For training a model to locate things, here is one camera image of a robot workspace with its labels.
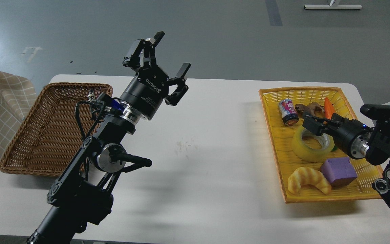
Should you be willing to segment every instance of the tape roll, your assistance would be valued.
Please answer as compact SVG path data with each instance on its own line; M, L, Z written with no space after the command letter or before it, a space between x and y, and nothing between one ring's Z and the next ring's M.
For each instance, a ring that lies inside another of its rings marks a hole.
M317 141L319 141L322 146L321 149L314 149L309 147L303 141L303 137L313 137ZM321 136L316 136L312 134L307 129L300 126L291 140L291 148L293 152L299 156L299 158L308 161L308 162L317 162L323 161L326 159L327 155L332 151L335 146L333 142L333 138L327 134L323 134Z

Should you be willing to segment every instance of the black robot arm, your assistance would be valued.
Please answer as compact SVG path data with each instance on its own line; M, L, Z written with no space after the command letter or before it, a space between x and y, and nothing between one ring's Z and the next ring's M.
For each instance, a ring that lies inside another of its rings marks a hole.
M136 75L118 100L103 93L96 99L90 93L88 101L81 102L90 104L91 111L100 110L98 116L92 117L97 123L101 121L100 127L90 135L94 126L86 134L80 126L84 141L49 190L47 201L52 205L51 210L28 238L28 244L68 244L75 233L86 229L88 222L99 224L111 212L112 190L121 173L152 165L150 159L128 154L120 143L126 134L135 133L139 119L152 119L163 99L169 105L176 105L188 89L184 76L189 63L183 64L172 79L156 64L154 48L164 34L158 32L153 38L135 41L123 65L133 69ZM141 54L144 54L142 65ZM171 85L177 85L177 89L169 95ZM87 159L105 173L97 185L87 180L89 164L85 164L84 175L80 172Z
M353 159L365 158L370 164L380 165L390 159L390 106L365 104L360 111L376 120L373 128L336 113L331 119L321 119L306 113L303 127L316 135L331 135L335 145ZM372 187L390 208L390 160L383 177L376 179Z

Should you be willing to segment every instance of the orange carrot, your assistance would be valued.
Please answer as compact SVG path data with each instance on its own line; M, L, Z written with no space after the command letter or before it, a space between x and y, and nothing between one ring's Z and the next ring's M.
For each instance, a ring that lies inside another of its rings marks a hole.
M332 114L335 112L335 108L330 102L329 98L325 97L325 117L326 119L331 119Z

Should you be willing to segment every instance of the wicker basket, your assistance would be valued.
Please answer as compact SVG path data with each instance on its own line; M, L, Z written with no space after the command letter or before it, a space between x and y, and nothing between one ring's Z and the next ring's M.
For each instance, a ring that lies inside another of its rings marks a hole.
M333 103L335 112L342 117L357 119L353 109L337 87L285 87L274 89L262 89L259 91L266 116L267 128L269 130L272 148L277 165L278 176L282 188L283 197L286 203L292 202L315 202L315 201L342 201L380 198L373 190L371 183L381 177L380 166L373 166L365 159L350 162L357 173L357 179L344 187L333 187L329 195L324 195L320 190L312 186L304 186L298 195L288 191L288 177L299 167L307 166L319 170L325 159L319 162L306 162L294 154L290 148L291 138L303 120L293 126L285 126L278 108L278 103L283 99L291 99L295 104L309 104L317 102L324 105L324 98L328 97ZM316 148L318 142L305 141L311 147ZM347 156L341 150L332 151L327 158L338 158Z
M93 89L96 96L112 95L107 84L52 83L37 97L30 112L8 145L0 170L10 174L59 176L78 151L82 138L74 118L76 102L86 100ZM93 121L88 105L80 106L84 128Z

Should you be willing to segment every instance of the white stand base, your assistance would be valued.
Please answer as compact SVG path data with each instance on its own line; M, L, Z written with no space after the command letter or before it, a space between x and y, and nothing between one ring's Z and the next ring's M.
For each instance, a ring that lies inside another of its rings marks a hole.
M329 6L327 4L305 4L305 9L362 9L359 4L341 4L337 6Z

